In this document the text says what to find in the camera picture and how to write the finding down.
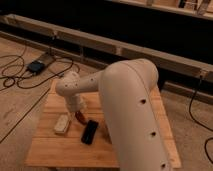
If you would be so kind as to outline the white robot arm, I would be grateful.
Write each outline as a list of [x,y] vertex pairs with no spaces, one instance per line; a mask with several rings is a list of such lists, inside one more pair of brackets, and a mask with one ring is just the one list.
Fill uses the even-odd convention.
[[140,58],[84,77],[70,71],[57,82],[56,92],[71,112],[83,108],[82,93],[99,93],[120,171],[173,171],[150,99],[157,81],[155,64]]

